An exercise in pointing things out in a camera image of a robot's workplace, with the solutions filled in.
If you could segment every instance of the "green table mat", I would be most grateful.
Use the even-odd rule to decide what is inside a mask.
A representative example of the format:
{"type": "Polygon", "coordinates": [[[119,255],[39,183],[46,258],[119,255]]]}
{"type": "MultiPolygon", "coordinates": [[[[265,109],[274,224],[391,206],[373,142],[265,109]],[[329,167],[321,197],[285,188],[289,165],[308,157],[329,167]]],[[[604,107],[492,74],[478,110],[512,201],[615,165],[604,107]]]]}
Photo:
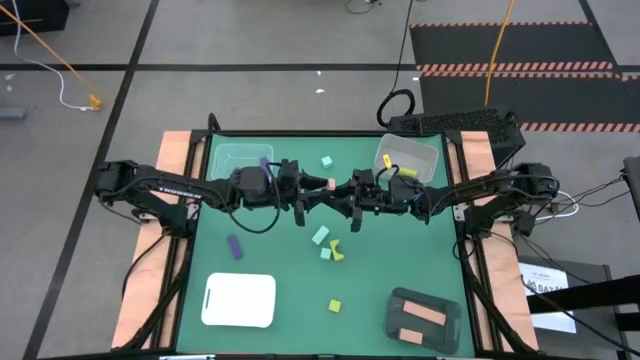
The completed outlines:
{"type": "MultiPolygon", "coordinates": [[[[431,186],[447,185],[439,136],[415,139],[438,149],[431,186]]],[[[269,144],[276,161],[298,160],[311,175],[336,178],[341,184],[353,169],[373,166],[378,137],[224,137],[213,138],[208,177],[216,146],[225,143],[269,144]],[[320,159],[331,156],[333,167],[320,159]]],[[[261,229],[273,208],[235,215],[241,223],[261,229]]],[[[362,229],[350,232],[350,219],[319,205],[306,214],[306,226],[295,225],[293,212],[282,212],[269,232],[255,235],[238,228],[227,214],[206,205],[201,210],[191,272],[183,307],[177,350],[193,353],[342,354],[437,356],[435,350],[402,343],[384,332],[391,291],[405,287],[455,301],[462,307],[460,345],[456,356],[474,355],[460,263],[452,255],[455,242],[449,211],[429,226],[404,216],[363,216],[362,229]],[[325,225],[331,231],[321,244],[340,239],[340,263],[320,259],[311,237],[325,225]],[[244,257],[235,260],[226,238],[238,236],[244,257]],[[206,326],[200,319],[207,278],[214,272],[271,274],[276,279],[274,319],[268,328],[206,326]],[[340,313],[329,312],[329,300],[342,302],[340,313]]]]}

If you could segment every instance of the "gray floor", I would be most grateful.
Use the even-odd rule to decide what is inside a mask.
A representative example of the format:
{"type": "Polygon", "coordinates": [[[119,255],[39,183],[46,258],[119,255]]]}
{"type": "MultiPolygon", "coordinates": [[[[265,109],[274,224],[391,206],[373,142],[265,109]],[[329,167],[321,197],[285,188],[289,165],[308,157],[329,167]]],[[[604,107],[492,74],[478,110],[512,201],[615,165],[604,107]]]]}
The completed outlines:
{"type": "MultiPolygon", "coordinates": [[[[591,0],[622,64],[640,64],[640,8],[635,0],[591,0]]],[[[45,34],[75,63],[127,63],[148,0],[83,0],[67,30],[45,34]]],[[[429,0],[415,3],[416,22],[500,21],[508,0],[429,0]]],[[[346,14],[342,0],[161,0],[141,63],[393,63],[408,1],[387,0],[367,15],[346,14]]],[[[584,20],[577,0],[519,0],[513,21],[584,20]]],[[[18,62],[13,39],[0,38],[0,63],[18,62]]],[[[21,53],[53,61],[23,37],[21,53]]],[[[404,62],[411,63],[411,46],[404,62]]],[[[22,122],[0,123],[0,355],[20,358],[84,187],[122,73],[85,74],[106,96],[101,113],[57,103],[57,79],[47,72],[0,73],[0,105],[27,105],[22,122]]],[[[376,129],[377,105],[392,72],[138,72],[108,153],[109,160],[155,162],[165,130],[205,126],[216,113],[228,129],[376,129]]],[[[65,98],[87,92],[65,74],[65,98]]],[[[417,76],[401,73],[399,87],[419,91],[417,76]]],[[[406,104],[394,103],[400,111],[406,104]]],[[[551,166],[570,193],[617,175],[622,159],[640,155],[637,134],[527,133],[518,160],[551,166]]],[[[593,202],[622,191],[594,196],[593,202]]],[[[532,240],[559,259],[606,263],[614,277],[640,273],[635,261],[638,222],[629,198],[549,222],[532,240]]],[[[137,228],[90,207],[69,275],[40,355],[105,351],[119,309],[119,287],[137,228]]],[[[632,343],[640,347],[640,339],[632,343]]]]}

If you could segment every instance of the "yellow cable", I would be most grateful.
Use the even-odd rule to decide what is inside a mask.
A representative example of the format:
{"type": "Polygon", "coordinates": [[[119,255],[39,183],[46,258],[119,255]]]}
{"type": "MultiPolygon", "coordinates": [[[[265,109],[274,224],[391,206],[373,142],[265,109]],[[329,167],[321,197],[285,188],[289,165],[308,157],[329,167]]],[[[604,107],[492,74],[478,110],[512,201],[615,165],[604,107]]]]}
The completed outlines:
{"type": "MultiPolygon", "coordinates": [[[[16,23],[20,24],[20,26],[22,26],[22,28],[24,28],[25,30],[27,30],[31,35],[33,35],[34,38],[36,38],[36,40],[38,40],[38,42],[40,44],[42,44],[42,46],[44,46],[47,50],[49,50],[49,52],[56,57],[56,59],[58,59],[61,63],[63,63],[67,68],[69,68],[69,70],[73,73],[73,75],[75,75],[80,81],[82,81],[83,84],[85,84],[91,91],[95,92],[95,93],[100,93],[100,91],[98,91],[98,89],[96,89],[95,86],[91,85],[90,82],[88,82],[87,80],[85,80],[84,77],[82,77],[82,75],[78,74],[78,72],[73,68],[73,66],[69,65],[68,62],[66,62],[60,55],[58,55],[58,53],[56,53],[49,45],[47,45],[46,42],[44,42],[44,40],[42,40],[38,35],[36,35],[35,32],[33,32],[33,30],[31,30],[27,25],[25,25],[22,21],[18,20],[18,18],[16,18],[11,11],[7,10],[7,8],[5,8],[4,6],[0,5],[0,10],[2,10],[5,14],[7,14],[8,17],[11,18],[11,20],[15,21],[16,23]]],[[[99,102],[98,105],[98,109],[100,108],[100,105],[102,104],[102,101],[97,98],[97,101],[99,102]]]]}
{"type": "Polygon", "coordinates": [[[493,63],[496,61],[496,55],[498,55],[498,49],[500,48],[500,42],[502,41],[502,34],[504,34],[504,28],[507,27],[507,23],[509,22],[509,17],[511,16],[511,10],[513,9],[513,4],[515,4],[515,0],[511,0],[509,2],[509,8],[507,9],[507,14],[504,17],[504,21],[502,22],[502,26],[500,27],[500,33],[498,34],[498,40],[496,41],[496,46],[493,47],[493,54],[491,54],[491,61],[489,62],[489,72],[487,73],[487,83],[484,87],[484,106],[489,105],[489,88],[491,87],[491,74],[493,73],[493,63]]]}

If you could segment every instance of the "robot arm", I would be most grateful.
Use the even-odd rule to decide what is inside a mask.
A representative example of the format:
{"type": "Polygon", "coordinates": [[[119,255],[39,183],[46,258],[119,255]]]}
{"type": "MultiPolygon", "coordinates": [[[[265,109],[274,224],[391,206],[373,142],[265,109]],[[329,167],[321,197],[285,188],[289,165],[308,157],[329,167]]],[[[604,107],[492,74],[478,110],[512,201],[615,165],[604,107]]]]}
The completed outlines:
{"type": "Polygon", "coordinates": [[[108,205],[126,201],[134,215],[141,212],[157,217],[172,235],[190,232],[187,208],[168,204],[151,191],[201,200],[209,207],[232,213],[244,207],[294,209],[298,226],[304,226],[304,213],[325,204],[352,219],[351,231],[362,225],[362,213],[410,213],[429,223],[431,216],[449,206],[468,203],[488,196],[497,197],[481,207],[464,212],[466,230],[477,233],[489,229],[493,221],[523,204],[544,204],[558,191],[558,181],[548,167],[521,164],[512,170],[496,170],[489,175],[442,188],[427,187],[406,176],[394,175],[383,189],[370,169],[354,170],[351,179],[335,186],[335,180],[314,177],[300,171],[297,161],[282,160],[277,176],[262,167],[236,169],[228,179],[203,181],[156,170],[133,161],[103,164],[95,195],[108,205]]]}

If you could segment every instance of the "clear plastic container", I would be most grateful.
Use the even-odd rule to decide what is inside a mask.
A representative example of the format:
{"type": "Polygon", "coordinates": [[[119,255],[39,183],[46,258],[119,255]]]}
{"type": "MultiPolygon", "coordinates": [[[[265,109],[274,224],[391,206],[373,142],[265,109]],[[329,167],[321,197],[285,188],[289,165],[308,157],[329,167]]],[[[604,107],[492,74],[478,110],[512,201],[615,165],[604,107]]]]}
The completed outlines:
{"type": "Polygon", "coordinates": [[[228,178],[233,170],[246,166],[260,166],[260,158],[273,161],[273,147],[269,144],[220,144],[213,154],[211,178],[228,178]]]}
{"type": "MultiPolygon", "coordinates": [[[[431,181],[438,163],[438,149],[393,134],[385,134],[380,139],[374,159],[376,172],[386,168],[382,159],[384,154],[391,157],[393,164],[417,171],[421,183],[431,181]]],[[[386,171],[380,177],[389,180],[394,172],[393,169],[386,171]]]]}

